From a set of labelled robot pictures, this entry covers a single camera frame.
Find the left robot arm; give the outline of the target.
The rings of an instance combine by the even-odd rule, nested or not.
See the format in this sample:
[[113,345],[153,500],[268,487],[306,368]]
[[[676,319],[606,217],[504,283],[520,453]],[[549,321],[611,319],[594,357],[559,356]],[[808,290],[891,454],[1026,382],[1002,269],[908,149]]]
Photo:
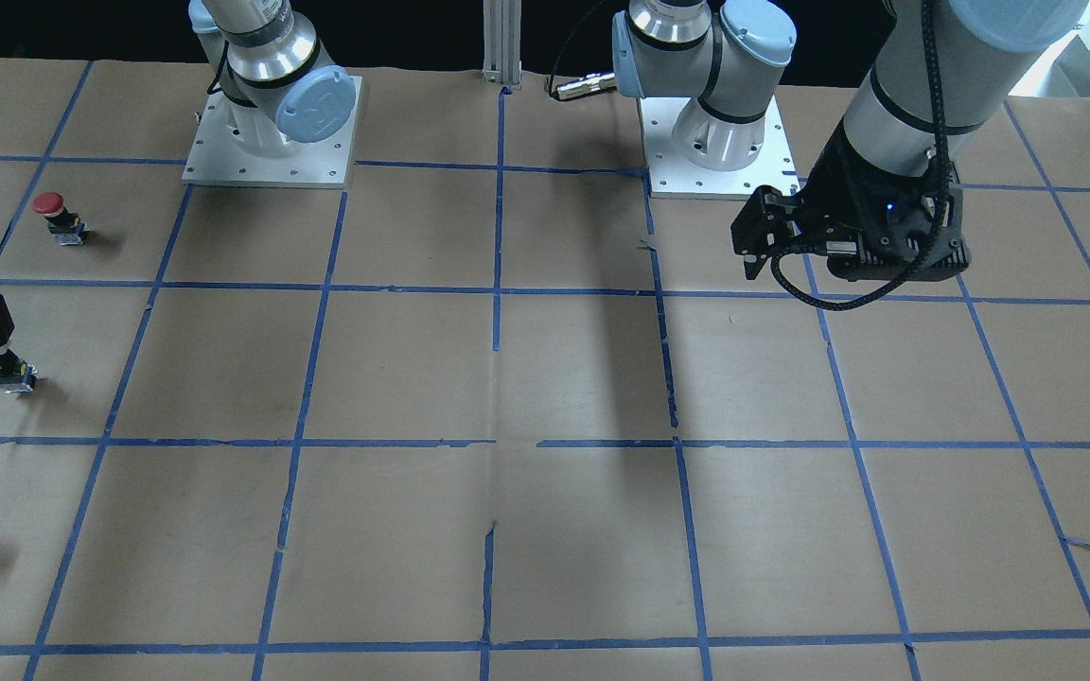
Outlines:
[[[848,281],[938,283],[972,262],[959,153],[1077,24],[1083,1],[891,1],[889,35],[803,189],[753,190],[730,227],[744,276],[812,253]],[[631,1],[611,21],[623,96],[685,100],[673,139],[693,163],[743,167],[800,31],[770,1]]]

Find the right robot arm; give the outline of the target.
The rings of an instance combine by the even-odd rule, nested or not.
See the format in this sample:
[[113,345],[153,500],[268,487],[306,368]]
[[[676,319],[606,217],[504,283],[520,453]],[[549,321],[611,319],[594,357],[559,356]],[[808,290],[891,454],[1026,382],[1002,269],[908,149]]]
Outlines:
[[[346,72],[287,1],[191,1],[215,69],[183,181],[213,189],[346,189],[362,80]],[[9,348],[0,294],[0,391],[31,392],[36,370]]]

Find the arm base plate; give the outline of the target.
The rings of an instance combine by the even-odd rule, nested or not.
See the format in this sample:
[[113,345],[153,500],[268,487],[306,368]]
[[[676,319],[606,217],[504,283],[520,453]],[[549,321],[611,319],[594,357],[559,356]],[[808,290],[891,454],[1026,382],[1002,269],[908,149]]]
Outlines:
[[364,89],[359,75],[351,81],[358,100],[346,125],[314,143],[286,137],[258,109],[241,107],[223,92],[209,95],[182,180],[202,186],[346,190]]
[[650,193],[664,199],[744,200],[763,185],[800,189],[778,100],[748,124],[713,119],[697,99],[639,100]]

